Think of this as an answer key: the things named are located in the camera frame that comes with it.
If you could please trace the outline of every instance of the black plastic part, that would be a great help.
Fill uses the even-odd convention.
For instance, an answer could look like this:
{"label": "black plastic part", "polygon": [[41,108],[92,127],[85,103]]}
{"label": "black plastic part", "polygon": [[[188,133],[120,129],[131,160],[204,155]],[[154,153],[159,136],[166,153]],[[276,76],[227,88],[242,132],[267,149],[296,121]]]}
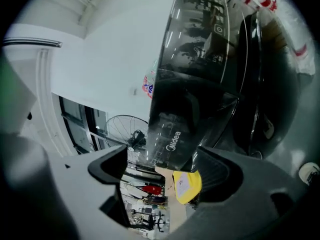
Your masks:
{"label": "black plastic part", "polygon": [[122,145],[114,151],[92,161],[88,166],[91,176],[103,184],[115,185],[115,193],[101,207],[114,221],[124,227],[129,227],[130,222],[120,192],[120,180],[128,165],[127,146]]}
{"label": "black plastic part", "polygon": [[189,160],[185,163],[185,165],[180,169],[180,171],[195,173],[197,168],[193,165],[194,165],[193,158],[190,157]]}
{"label": "black plastic part", "polygon": [[238,165],[201,146],[197,154],[196,167],[202,181],[200,202],[222,202],[239,189],[244,176]]}
{"label": "black plastic part", "polygon": [[294,206],[293,200],[286,193],[273,193],[270,198],[279,216],[286,214]]}
{"label": "black plastic part", "polygon": [[130,227],[130,222],[121,198],[120,189],[116,188],[114,196],[110,197],[101,207],[100,210],[124,227]]}
{"label": "black plastic part", "polygon": [[135,130],[132,137],[128,140],[130,147],[135,148],[136,145],[146,145],[145,135],[140,130]]}
{"label": "black plastic part", "polygon": [[159,185],[159,186],[163,186],[166,183],[165,177],[161,177],[160,179],[146,178],[146,177],[143,177],[143,176],[130,174],[130,173],[126,172],[126,171],[124,172],[124,175],[127,175],[129,177],[133,177],[133,178],[135,178],[136,180],[139,180],[139,181],[148,182],[148,183]]}
{"label": "black plastic part", "polygon": [[[234,141],[250,155],[256,123],[261,114],[259,106],[263,73],[261,69],[261,33],[257,15],[249,15],[241,23],[239,34],[238,72],[236,88],[244,99],[239,101],[233,120]],[[241,47],[247,47],[247,58]]]}
{"label": "black plastic part", "polygon": [[127,146],[122,145],[92,161],[88,166],[88,171],[91,176],[103,184],[119,184],[128,165],[127,158]]}
{"label": "black plastic part", "polygon": [[32,45],[32,46],[47,46],[61,48],[62,42],[53,41],[43,38],[29,38],[29,37],[7,37],[3,39],[3,46],[14,46],[14,45]]}

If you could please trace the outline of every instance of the window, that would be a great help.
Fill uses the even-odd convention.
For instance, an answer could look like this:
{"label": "window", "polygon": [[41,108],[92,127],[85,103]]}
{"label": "window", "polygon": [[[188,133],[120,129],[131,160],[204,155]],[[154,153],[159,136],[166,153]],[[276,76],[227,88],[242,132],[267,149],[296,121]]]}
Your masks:
{"label": "window", "polygon": [[108,147],[104,138],[106,113],[59,97],[62,117],[78,154]]}

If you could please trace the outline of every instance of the gray plastic surface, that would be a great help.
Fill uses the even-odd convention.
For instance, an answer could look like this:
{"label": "gray plastic surface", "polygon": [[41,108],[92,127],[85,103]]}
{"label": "gray plastic surface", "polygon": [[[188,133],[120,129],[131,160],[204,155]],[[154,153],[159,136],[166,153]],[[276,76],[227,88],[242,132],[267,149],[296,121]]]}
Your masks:
{"label": "gray plastic surface", "polygon": [[280,217],[272,194],[287,194],[293,202],[299,199],[299,183],[274,164],[214,148],[207,150],[240,166],[242,185],[223,202],[200,203],[191,218],[169,235],[169,240],[248,237]]}

